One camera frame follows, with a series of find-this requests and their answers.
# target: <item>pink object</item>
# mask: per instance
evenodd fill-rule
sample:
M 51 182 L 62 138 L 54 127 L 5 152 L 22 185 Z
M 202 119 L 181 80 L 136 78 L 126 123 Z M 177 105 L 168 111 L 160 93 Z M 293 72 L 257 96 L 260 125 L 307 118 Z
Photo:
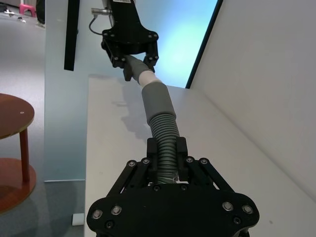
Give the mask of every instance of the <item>pink object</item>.
M 26 5 L 26 4 L 20 4 L 20 14 L 24 15 L 24 12 L 26 10 L 30 10 L 31 11 L 31 15 L 33 17 L 36 17 L 35 7 L 30 6 L 30 5 Z

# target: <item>frosted glass panel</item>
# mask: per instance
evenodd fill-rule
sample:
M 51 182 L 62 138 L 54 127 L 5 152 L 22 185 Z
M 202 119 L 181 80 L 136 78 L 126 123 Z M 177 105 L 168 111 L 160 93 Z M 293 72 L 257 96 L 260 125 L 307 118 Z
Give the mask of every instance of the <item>frosted glass panel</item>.
M 166 84 L 185 87 L 216 2 L 137 1 L 142 24 L 159 34 L 156 74 Z M 80 1 L 75 70 L 68 72 L 64 70 L 67 1 L 46 1 L 46 180 L 85 178 L 88 76 L 123 77 L 122 69 L 112 68 L 102 50 L 102 37 L 88 29 L 92 7 L 101 8 L 102 1 Z M 101 32 L 111 26 L 108 17 L 99 16 L 92 27 Z

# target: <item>round table top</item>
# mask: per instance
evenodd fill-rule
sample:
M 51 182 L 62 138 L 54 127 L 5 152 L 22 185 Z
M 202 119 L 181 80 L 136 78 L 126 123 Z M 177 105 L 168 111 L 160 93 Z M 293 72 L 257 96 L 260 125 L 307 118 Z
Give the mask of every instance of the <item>round table top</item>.
M 22 132 L 33 118 L 34 109 L 28 102 L 0 93 L 0 139 Z

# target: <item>gray flexible hose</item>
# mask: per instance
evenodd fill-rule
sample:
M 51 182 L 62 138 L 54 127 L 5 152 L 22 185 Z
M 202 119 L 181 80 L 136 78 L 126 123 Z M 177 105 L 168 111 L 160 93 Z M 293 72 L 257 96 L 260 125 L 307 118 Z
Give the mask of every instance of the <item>gray flexible hose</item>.
M 176 137 L 179 137 L 179 130 L 176 119 L 171 114 L 157 115 L 149 126 L 158 143 L 158 182 L 174 183 L 178 174 Z

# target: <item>gray floor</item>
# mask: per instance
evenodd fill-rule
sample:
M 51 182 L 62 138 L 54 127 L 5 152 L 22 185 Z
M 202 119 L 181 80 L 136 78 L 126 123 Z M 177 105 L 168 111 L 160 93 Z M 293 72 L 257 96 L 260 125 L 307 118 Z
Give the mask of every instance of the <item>gray floor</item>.
M 0 93 L 18 96 L 35 109 L 29 127 L 30 164 L 37 173 L 33 193 L 19 206 L 0 214 L 1 237 L 80 237 L 73 213 L 84 212 L 84 182 L 43 182 L 45 30 L 36 18 L 0 13 Z M 19 158 L 19 137 L 0 140 L 0 157 Z

